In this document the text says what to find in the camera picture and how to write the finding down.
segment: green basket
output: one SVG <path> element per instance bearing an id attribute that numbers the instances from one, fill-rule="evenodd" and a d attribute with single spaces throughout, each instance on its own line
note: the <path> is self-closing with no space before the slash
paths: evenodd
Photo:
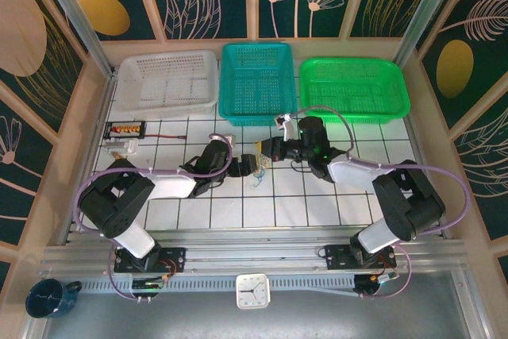
<path id="1" fill-rule="evenodd" d="M 351 123 L 388 123 L 410 112 L 400 68 L 391 61 L 362 58 L 309 59 L 300 66 L 302 107 L 326 105 Z M 340 122 L 326 110 L 307 115 Z"/>

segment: gray floor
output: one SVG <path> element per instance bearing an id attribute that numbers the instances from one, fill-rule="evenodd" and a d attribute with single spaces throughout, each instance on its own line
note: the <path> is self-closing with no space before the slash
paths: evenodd
<path id="1" fill-rule="evenodd" d="M 394 281 L 392 287 L 398 287 Z M 468 336 L 447 274 L 416 274 L 399 296 L 360 300 L 312 291 L 272 293 L 270 306 L 239 310 L 232 293 L 165 294 L 151 305 L 80 295 L 46 339 L 452 338 Z"/>

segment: red wire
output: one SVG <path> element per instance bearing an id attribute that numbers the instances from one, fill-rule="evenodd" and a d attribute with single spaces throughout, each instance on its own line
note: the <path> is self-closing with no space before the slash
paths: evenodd
<path id="1" fill-rule="evenodd" d="M 163 134 L 147 134 L 144 136 L 147 137 L 155 137 L 155 138 L 170 138 L 170 139 L 187 139 L 187 135 L 163 135 Z"/>

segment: white grid mat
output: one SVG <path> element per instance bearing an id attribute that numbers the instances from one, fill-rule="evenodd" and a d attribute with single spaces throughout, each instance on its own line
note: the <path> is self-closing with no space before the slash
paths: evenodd
<path id="1" fill-rule="evenodd" d="M 118 111 L 112 101 L 108 121 L 132 121 Z M 387 125 L 352 125 L 356 138 L 353 155 L 365 160 L 400 163 L 414 159 L 403 120 Z M 281 136 L 275 127 L 233 127 L 213 113 L 193 117 L 174 117 L 148 121 L 147 134 L 187 135 L 187 141 L 158 137 L 140 140 L 135 156 L 127 159 L 139 168 L 172 169 L 193 156 L 201 155 L 208 135 L 232 133 L 237 138 L 234 156 L 256 153 L 255 143 Z M 327 125 L 331 145 L 346 149 L 348 134 L 341 124 Z M 112 156 L 98 148 L 94 171 L 106 169 Z M 305 164 L 296 164 L 308 171 Z M 347 184 L 331 184 L 309 173 L 296 172 L 291 161 L 273 163 L 258 180 L 226 178 L 216 187 L 195 199 L 160 199 L 145 204 L 137 221 L 148 231 L 173 229 L 252 228 L 274 226 L 368 225 L 382 217 L 374 195 Z M 86 225 L 91 225 L 87 218 Z"/>

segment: clock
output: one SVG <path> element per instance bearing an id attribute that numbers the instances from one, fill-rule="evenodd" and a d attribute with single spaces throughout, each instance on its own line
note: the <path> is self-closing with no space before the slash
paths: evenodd
<path id="1" fill-rule="evenodd" d="M 241 274 L 237 277 L 237 306 L 262 309 L 270 303 L 270 282 L 265 274 Z"/>

